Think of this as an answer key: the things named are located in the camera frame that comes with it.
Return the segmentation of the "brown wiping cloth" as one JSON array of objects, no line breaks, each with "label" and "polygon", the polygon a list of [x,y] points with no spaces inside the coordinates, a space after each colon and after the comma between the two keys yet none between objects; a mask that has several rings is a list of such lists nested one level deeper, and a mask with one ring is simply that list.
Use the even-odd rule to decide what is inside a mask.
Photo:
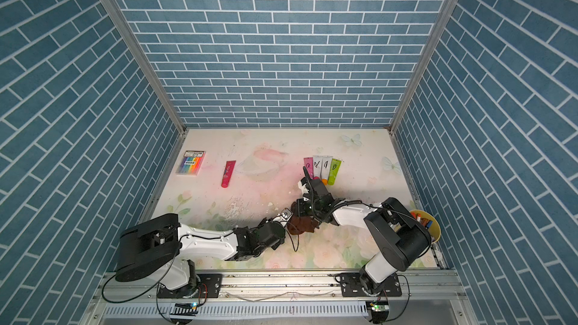
[{"label": "brown wiping cloth", "polygon": [[304,233],[314,233],[319,223],[311,217],[293,216],[287,223],[286,228],[292,235],[301,235]]}]

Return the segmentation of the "magenta toothpaste tube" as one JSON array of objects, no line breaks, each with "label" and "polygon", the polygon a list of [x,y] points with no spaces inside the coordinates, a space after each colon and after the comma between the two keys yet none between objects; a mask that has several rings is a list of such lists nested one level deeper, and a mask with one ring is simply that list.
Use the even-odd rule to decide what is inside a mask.
[{"label": "magenta toothpaste tube", "polygon": [[306,168],[306,172],[308,173],[309,177],[313,179],[314,175],[314,160],[310,157],[303,158],[304,167]]}]

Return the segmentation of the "red toothpaste tube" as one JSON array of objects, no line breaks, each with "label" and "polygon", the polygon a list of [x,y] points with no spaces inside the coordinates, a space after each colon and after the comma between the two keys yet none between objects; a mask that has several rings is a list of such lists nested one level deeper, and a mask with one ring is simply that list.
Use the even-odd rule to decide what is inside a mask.
[{"label": "red toothpaste tube", "polygon": [[231,178],[233,176],[233,171],[236,165],[235,160],[227,161],[224,167],[224,173],[221,180],[222,188],[228,188],[230,185]]}]

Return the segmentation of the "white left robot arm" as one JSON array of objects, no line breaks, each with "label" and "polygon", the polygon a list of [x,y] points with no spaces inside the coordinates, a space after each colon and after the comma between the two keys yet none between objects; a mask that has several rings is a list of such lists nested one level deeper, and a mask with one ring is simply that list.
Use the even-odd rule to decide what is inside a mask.
[{"label": "white left robot arm", "polygon": [[256,227],[227,231],[202,230],[179,222],[168,213],[125,230],[120,235],[120,255],[115,280],[131,282],[149,278],[167,290],[195,287],[194,260],[213,257],[225,261],[247,261],[266,249],[284,244],[285,225],[292,212],[263,219]]}]

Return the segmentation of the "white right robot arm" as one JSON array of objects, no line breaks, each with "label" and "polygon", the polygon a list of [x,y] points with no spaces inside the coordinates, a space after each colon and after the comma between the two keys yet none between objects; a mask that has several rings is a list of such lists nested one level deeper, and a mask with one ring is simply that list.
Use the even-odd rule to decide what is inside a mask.
[{"label": "white right robot arm", "polygon": [[361,200],[334,198],[321,179],[308,174],[300,180],[303,197],[296,200],[287,226],[290,234],[312,233],[322,224],[367,230],[378,252],[360,270],[360,282],[376,294],[394,273],[406,271],[432,244],[429,231],[396,198],[371,205]]}]

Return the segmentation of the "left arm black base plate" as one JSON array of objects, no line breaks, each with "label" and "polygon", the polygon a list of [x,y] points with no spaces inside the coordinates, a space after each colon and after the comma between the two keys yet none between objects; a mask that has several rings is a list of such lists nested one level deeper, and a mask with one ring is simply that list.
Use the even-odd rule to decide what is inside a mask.
[{"label": "left arm black base plate", "polygon": [[157,297],[159,299],[216,299],[221,291],[223,275],[221,273],[197,274],[193,284],[186,284],[177,290],[168,290],[160,286]]}]

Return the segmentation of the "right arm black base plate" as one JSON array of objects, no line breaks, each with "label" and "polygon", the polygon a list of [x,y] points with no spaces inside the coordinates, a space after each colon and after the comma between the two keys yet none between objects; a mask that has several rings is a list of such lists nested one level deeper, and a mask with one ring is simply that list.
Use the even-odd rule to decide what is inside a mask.
[{"label": "right arm black base plate", "polygon": [[343,272],[334,279],[340,285],[343,297],[400,297],[402,290],[397,275],[390,275],[377,283],[368,275],[356,272]]}]

